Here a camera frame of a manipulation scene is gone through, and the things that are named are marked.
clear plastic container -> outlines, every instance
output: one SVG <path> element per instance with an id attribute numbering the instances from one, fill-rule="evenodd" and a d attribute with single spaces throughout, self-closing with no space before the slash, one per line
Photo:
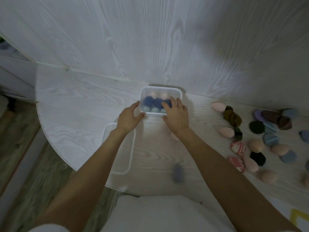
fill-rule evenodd
<path id="1" fill-rule="evenodd" d="M 117 123 L 110 123 L 105 126 L 103 131 L 102 143 L 107 139 L 110 132 L 117 127 Z M 123 140 L 115 157 L 111 173 L 112 174 L 126 174 L 131 167 L 134 141 L 136 130 L 132 130 Z"/>
<path id="2" fill-rule="evenodd" d="M 170 96 L 182 99 L 182 92 L 180 89 L 171 88 L 171 87 L 158 87 L 158 86 L 146 86 L 141 89 L 139 95 L 140 104 L 138 106 L 141 112 L 146 112 L 146 116 L 164 116 L 166 113 L 160 112 L 147 112 L 144 108 L 144 99 L 147 96 L 152 96 L 155 98 L 161 98 L 163 100 L 169 99 Z"/>

